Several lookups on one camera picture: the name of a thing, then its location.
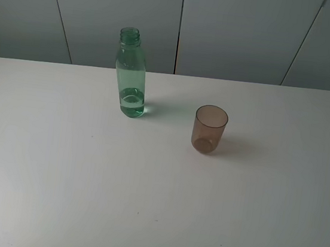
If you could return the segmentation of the green transparent plastic bottle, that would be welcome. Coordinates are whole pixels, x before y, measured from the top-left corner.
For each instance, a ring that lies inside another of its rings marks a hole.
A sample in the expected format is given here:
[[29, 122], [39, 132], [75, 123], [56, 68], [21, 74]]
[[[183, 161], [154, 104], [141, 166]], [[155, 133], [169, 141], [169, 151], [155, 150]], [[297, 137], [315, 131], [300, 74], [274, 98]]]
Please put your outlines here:
[[120, 110], [126, 117], [138, 118], [144, 112], [146, 81], [146, 59], [139, 30], [123, 28], [119, 43], [115, 67]]

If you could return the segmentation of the pink translucent plastic cup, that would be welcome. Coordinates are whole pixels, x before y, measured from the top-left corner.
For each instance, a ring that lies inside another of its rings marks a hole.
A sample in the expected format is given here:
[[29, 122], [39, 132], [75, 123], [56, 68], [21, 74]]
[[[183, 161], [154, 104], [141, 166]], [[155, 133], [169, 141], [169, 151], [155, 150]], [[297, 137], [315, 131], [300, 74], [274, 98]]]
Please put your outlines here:
[[203, 105], [197, 109], [192, 129], [191, 143], [202, 154], [214, 151], [228, 123], [228, 114], [215, 105]]

